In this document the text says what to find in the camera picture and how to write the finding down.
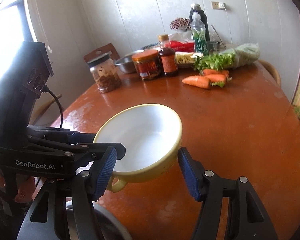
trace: plastic bag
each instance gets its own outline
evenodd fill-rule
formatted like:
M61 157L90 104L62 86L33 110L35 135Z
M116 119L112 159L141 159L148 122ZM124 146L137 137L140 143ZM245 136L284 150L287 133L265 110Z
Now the plastic bag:
M258 60L260 57L260 48L258 44L246 43L242 44L235 49L226 49L220 54L234 54L234 62L230 66L225 66L224 68L237 68L244 65L249 65Z
M175 51L194 52L194 41L191 39L191 31L169 34L171 48Z

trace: dish soap bottle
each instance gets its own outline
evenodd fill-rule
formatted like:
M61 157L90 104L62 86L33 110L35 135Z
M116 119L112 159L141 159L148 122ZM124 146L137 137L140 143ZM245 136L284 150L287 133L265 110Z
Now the dish soap bottle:
M166 77L174 77L178 75L178 67L176 64L176 52L171 48L169 36L167 34L158 36L160 42L159 58Z
M192 14L194 12L197 12L200 15L201 21L204 23L204 26L206 27L206 41L210 41L207 16L205 15L204 11L201 9L200 4L197 3L191 4L191 11L189 16L190 23L193 21Z
M204 23L200 20L200 15L197 12L192 14L191 31L194 40L195 52L201 52L205 56L209 54L206 42L206 28Z

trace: blue gripper pad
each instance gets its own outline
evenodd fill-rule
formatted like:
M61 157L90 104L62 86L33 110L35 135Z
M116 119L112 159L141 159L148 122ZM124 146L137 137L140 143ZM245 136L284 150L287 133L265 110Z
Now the blue gripper pad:
M189 193L196 201L199 201L201 194L199 192L199 181L198 181L197 176L194 171L194 169L196 167L194 167L194 169L193 169L193 167L189 163L189 160L188 160L189 158L191 159L190 161L192 161L194 163L194 161L192 160L192 158L187 150L184 151L181 148L178 151L178 163L179 163L180 169L182 171L183 178L186 181Z
M116 161L117 151L115 148L112 148L97 177L96 190L93 195L94 201L97 201L101 196L104 195Z

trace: glass jar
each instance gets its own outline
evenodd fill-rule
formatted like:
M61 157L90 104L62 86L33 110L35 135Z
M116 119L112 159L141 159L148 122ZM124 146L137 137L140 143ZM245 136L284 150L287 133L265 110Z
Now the glass jar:
M101 93L110 92L121 85L121 79L108 53L94 58L88 65Z
M158 77L161 73L158 51L148 49L144 52L132 55L133 63L139 78L143 81Z

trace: metal pot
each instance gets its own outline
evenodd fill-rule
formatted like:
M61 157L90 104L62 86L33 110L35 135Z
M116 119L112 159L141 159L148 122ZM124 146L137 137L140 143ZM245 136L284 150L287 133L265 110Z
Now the metal pot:
M119 58L114 62L114 65L117 66L123 73L132 74L136 72L136 68L134 67L134 63L132 61L132 55L143 52L143 49L135 50L125 57Z

